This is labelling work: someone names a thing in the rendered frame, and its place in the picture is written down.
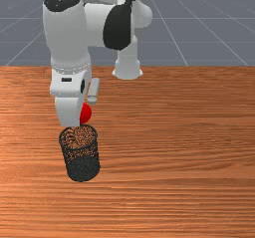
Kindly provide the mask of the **red ball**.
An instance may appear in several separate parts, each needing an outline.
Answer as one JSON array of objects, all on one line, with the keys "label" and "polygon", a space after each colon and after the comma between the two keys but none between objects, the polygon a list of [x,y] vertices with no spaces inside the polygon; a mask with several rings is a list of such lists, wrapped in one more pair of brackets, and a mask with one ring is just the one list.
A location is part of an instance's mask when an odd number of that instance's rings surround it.
[{"label": "red ball", "polygon": [[80,124],[84,124],[87,121],[89,121],[91,116],[92,116],[91,107],[88,104],[83,103],[83,107],[80,113]]}]

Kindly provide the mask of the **dark mesh basket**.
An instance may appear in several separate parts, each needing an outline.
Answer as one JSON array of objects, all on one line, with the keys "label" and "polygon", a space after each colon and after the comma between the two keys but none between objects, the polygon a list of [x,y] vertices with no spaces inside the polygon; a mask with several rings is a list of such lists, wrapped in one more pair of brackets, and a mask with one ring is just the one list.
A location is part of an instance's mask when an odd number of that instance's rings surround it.
[{"label": "dark mesh basket", "polygon": [[59,144],[73,181],[89,181],[99,174],[98,133],[91,125],[66,127],[59,135]]}]

